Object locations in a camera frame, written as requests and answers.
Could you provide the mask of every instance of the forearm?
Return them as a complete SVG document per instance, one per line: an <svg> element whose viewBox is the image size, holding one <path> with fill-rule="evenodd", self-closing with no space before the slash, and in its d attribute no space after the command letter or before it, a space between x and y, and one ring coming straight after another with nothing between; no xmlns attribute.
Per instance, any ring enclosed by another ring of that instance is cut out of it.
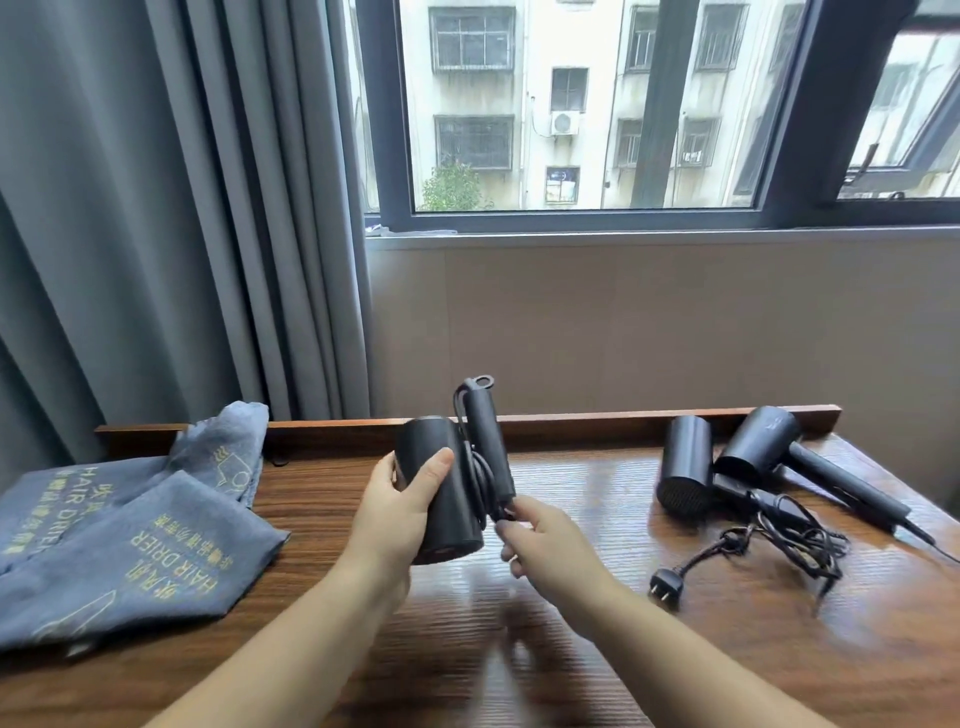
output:
<svg viewBox="0 0 960 728"><path fill-rule="evenodd" d="M377 575L343 557L323 581L150 726L316 725L391 606Z"/></svg>
<svg viewBox="0 0 960 728"><path fill-rule="evenodd" d="M589 610L588 624L588 636L655 725L833 726L621 584Z"/></svg>

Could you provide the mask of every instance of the beige wall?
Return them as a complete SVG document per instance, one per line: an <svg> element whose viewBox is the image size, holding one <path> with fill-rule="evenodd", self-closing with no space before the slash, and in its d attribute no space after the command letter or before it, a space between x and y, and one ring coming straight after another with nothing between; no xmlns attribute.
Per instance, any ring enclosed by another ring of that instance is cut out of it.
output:
<svg viewBox="0 0 960 728"><path fill-rule="evenodd" d="M843 406L839 430L960 485L960 245L707 243L370 252L380 414Z"/></svg>

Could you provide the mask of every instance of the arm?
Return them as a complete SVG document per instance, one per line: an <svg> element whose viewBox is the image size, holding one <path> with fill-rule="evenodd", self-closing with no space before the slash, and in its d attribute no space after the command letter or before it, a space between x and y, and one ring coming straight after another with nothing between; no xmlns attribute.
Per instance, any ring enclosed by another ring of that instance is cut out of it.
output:
<svg viewBox="0 0 960 728"><path fill-rule="evenodd" d="M496 525L511 572L526 576L597 646L655 725L833 726L616 581L566 513L524 496L515 498L514 511L533 528Z"/></svg>
<svg viewBox="0 0 960 728"><path fill-rule="evenodd" d="M377 463L347 548L324 579L151 728L317 725L380 625L406 598L427 506L452 462L453 453L442 449L402 493L392 482L393 454Z"/></svg>

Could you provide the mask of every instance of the tree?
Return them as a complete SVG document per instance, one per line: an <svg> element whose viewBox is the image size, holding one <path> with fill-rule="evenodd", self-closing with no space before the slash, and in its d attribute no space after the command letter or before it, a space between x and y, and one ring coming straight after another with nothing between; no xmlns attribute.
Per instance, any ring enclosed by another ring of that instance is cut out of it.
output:
<svg viewBox="0 0 960 728"><path fill-rule="evenodd" d="M423 185L423 210L426 212L468 212L479 209L480 175L468 164L454 163L434 167Z"/></svg>

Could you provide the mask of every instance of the gray curtain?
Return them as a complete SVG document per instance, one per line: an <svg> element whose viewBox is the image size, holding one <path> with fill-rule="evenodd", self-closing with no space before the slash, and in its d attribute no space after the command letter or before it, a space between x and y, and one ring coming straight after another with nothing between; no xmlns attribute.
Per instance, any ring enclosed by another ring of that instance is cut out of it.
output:
<svg viewBox="0 0 960 728"><path fill-rule="evenodd" d="M100 423L369 417L340 0L0 0L0 489Z"/></svg>

